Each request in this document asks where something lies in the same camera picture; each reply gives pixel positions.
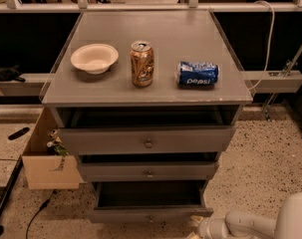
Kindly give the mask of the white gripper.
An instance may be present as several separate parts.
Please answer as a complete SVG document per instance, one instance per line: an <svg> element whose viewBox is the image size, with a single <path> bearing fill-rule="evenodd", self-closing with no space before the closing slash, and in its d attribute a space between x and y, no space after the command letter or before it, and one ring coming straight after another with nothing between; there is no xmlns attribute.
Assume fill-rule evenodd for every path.
<svg viewBox="0 0 302 239"><path fill-rule="evenodd" d="M191 215L190 219L199 224L197 232L201 239L226 239L228 236L228 229L223 218L209 219Z"/></svg>

